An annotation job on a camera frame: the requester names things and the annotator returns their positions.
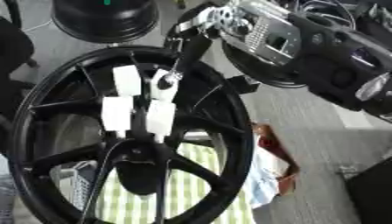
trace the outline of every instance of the black wheel rim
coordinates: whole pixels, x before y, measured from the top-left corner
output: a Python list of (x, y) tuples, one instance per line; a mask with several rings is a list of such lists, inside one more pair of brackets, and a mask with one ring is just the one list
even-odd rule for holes
[[(89, 198), (94, 203), (98, 195), (94, 191), (99, 193), (109, 168), (112, 168), (109, 165), (111, 163), (107, 163), (108, 158), (118, 159), (123, 150), (117, 147), (122, 143), (111, 141), (110, 139), (113, 138), (108, 135), (108, 138), (104, 138), (105, 144), (85, 145), (54, 156), (42, 157), (41, 155), (37, 158), (36, 154), (39, 152), (37, 149), (42, 151), (45, 147), (36, 142), (40, 125), (47, 123), (50, 117), (58, 114), (90, 116), (100, 121), (97, 112), (100, 111), (101, 97), (105, 95), (100, 91), (105, 88), (96, 85), (96, 71), (104, 71), (105, 67), (134, 64), (142, 75), (145, 73), (148, 76), (147, 73), (152, 67), (154, 69), (170, 67), (174, 60), (171, 53), (154, 47), (132, 46), (104, 49), (70, 61), (31, 91), (17, 113), (9, 153), (10, 170), (25, 204), (44, 223), (104, 223), (88, 211), (89, 206), (85, 206), (85, 210), (81, 213), (62, 197), (49, 176), (49, 170), (55, 165), (79, 161), (78, 159), (81, 158), (82, 160), (96, 160), (98, 167), (101, 167), (97, 169), (97, 172), (101, 172), (102, 175), (95, 175), (93, 191)], [(167, 159), (158, 160), (156, 165), (164, 168), (170, 166), (171, 169), (180, 169), (206, 179), (212, 191), (199, 204), (169, 220), (159, 215), (159, 211), (164, 208), (158, 206), (156, 223), (209, 223), (213, 221), (240, 191), (252, 158), (253, 137), (250, 122), (238, 94), (219, 73), (201, 62), (193, 68), (188, 77), (182, 80), (180, 86), (186, 87), (180, 88), (178, 97), (175, 99), (178, 105), (184, 103), (184, 107), (176, 114), (173, 129), (175, 134), (167, 138), (166, 145), (154, 145), (151, 148), (154, 148), (154, 153), (161, 151), (162, 158), (170, 157), (171, 160), (169, 164)], [(198, 80), (205, 82), (206, 85), (196, 85), (195, 81)], [(62, 95), (69, 93), (72, 85), (83, 86), (83, 89), (91, 93), (91, 97), (62, 99)], [(219, 99), (219, 102), (203, 101), (200, 103), (200, 97), (205, 95), (202, 91), (195, 92), (191, 96), (186, 94), (189, 91), (188, 88), (197, 90), (206, 87), (205, 90), (211, 92), (211, 89), (217, 86), (219, 92), (216, 92), (216, 99)], [(174, 150), (167, 150), (175, 145), (176, 139), (182, 137), (189, 129), (205, 129), (221, 133), (227, 146), (227, 161), (220, 176), (186, 161)], [(160, 173), (160, 177), (166, 176), (167, 169), (161, 170), (163, 172)], [(157, 185), (157, 201), (159, 197), (165, 196), (159, 193), (165, 190), (165, 182), (158, 183), (163, 184)]]

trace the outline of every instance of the green checkered fabric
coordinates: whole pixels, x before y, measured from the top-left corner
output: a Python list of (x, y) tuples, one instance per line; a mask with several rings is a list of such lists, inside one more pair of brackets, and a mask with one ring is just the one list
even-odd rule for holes
[[(219, 173), (220, 167), (215, 150), (208, 147), (183, 143), (178, 153), (205, 168)], [(182, 214), (196, 205), (210, 191), (208, 183), (201, 178), (182, 171), (172, 171), (166, 192), (166, 218)], [(126, 191), (112, 171), (101, 195), (101, 218), (111, 223), (147, 224), (155, 218), (155, 195), (139, 197)], [(254, 223), (251, 208), (241, 192), (233, 204), (216, 219), (214, 224)]]

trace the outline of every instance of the white foam block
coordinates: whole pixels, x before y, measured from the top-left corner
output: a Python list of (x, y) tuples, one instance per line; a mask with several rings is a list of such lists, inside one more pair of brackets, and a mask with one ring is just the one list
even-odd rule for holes
[(114, 67), (113, 78), (118, 95), (140, 95), (142, 93), (142, 80), (135, 66)]
[(154, 77), (150, 83), (150, 90), (151, 90), (151, 98), (157, 99), (163, 102), (172, 102), (174, 96), (176, 96), (177, 91), (179, 90), (179, 84), (174, 83), (172, 87), (162, 90), (158, 88), (159, 80), (169, 72), (164, 69), (158, 69), (157, 72), (154, 74)]
[(133, 96), (104, 97), (101, 118), (106, 131), (130, 130)]
[(147, 131), (157, 136), (169, 136), (172, 133), (175, 113), (176, 104), (152, 100), (147, 112)]

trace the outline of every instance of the chair leg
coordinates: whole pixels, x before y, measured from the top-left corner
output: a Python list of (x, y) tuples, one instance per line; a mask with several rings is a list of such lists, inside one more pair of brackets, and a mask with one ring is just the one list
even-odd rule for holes
[(27, 60), (26, 64), (29, 67), (39, 67), (39, 63), (35, 59), (29, 59)]

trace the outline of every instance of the screw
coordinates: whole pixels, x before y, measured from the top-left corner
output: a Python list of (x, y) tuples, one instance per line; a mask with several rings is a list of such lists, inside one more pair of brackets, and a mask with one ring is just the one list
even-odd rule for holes
[(138, 149), (134, 149), (134, 150), (132, 150), (132, 152), (135, 154), (138, 154), (138, 155), (142, 154), (142, 152)]
[(321, 33), (314, 34), (313, 37), (311, 37), (311, 42), (315, 45), (320, 45), (324, 42), (323, 35)]

